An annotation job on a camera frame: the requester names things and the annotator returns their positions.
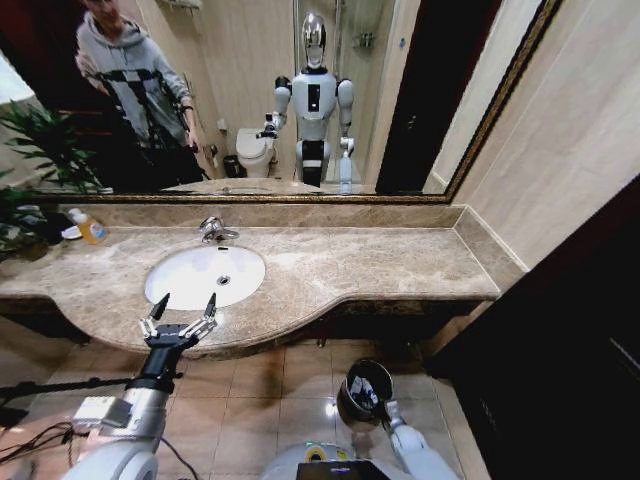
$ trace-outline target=soap bottle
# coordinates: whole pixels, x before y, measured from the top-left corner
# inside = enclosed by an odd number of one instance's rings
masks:
[[[100,243],[107,238],[107,229],[104,225],[82,212],[79,208],[69,210],[69,215],[71,215],[71,219],[90,245]]]

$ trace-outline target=sticker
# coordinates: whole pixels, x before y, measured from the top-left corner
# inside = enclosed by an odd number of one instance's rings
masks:
[[[313,447],[307,449],[304,454],[304,461],[309,462],[326,462],[327,461],[327,452],[324,451],[322,447],[314,445]]]

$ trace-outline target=countertop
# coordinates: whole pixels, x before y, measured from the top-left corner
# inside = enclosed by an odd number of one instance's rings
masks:
[[[500,292],[450,228],[244,227],[221,245],[248,248],[266,275],[246,300],[218,309],[217,328],[191,353],[233,356],[275,342],[346,300],[477,299]],[[31,262],[0,264],[0,299],[48,296],[88,335],[147,351],[138,319],[149,271],[163,258],[201,246],[193,228],[111,229],[98,246],[83,240],[53,247]],[[197,312],[167,310],[163,323],[190,323]]]

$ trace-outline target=gold mirror frame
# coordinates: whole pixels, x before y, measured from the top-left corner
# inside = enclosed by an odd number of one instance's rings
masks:
[[[371,194],[298,194],[298,195],[211,195],[211,194],[42,194],[33,200],[35,203],[326,203],[326,204],[443,204],[451,203],[460,185],[464,181],[475,159],[480,154],[484,143],[491,134],[500,114],[506,107],[509,98],[522,75],[524,74],[533,53],[551,24],[562,0],[543,0],[524,34],[507,71],[496,89],[480,124],[473,134],[471,142],[460,160],[455,173],[447,185],[444,194],[438,195],[371,195]]]

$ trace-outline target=metal bucket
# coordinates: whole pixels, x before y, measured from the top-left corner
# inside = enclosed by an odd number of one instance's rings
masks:
[[[366,378],[371,384],[373,391],[378,396],[378,404],[375,408],[367,409],[351,396],[351,386],[356,377]],[[384,403],[392,398],[393,381],[391,380],[391,374],[378,362],[363,358],[351,366],[347,373],[347,378],[340,385],[337,399],[338,412],[342,420],[347,424],[351,423],[352,420],[371,422],[384,416]]]

